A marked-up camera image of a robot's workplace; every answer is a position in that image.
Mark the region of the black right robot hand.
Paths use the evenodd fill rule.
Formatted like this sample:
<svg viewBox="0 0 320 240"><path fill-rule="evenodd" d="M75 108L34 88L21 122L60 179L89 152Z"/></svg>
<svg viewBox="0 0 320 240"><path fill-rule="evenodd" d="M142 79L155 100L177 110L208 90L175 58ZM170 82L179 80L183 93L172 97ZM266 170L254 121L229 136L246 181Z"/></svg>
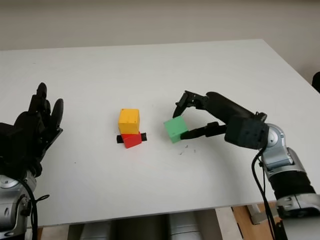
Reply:
<svg viewBox="0 0 320 240"><path fill-rule="evenodd" d="M264 145L268 140L269 127L265 123L265 113L253 113L217 92L210 91L202 96L186 90L175 104L174 118L181 116L186 108L194 107L207 111L224 123L219 125L212 122L204 127L189 130L180 135L181 140L224 134L226 142L253 149L257 148L256 145Z"/></svg>

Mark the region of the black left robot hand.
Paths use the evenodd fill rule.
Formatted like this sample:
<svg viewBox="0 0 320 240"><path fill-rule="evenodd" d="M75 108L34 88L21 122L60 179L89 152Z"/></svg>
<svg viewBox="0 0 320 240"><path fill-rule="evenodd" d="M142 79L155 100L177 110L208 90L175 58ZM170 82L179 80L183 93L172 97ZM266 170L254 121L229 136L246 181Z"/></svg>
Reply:
<svg viewBox="0 0 320 240"><path fill-rule="evenodd" d="M63 131L60 128L63 111L61 98L51 107L47 100L47 86L42 82L32 95L28 110L15 120L14 126L22 129L26 144L24 165L36 178L42 173L41 161L46 151Z"/></svg>

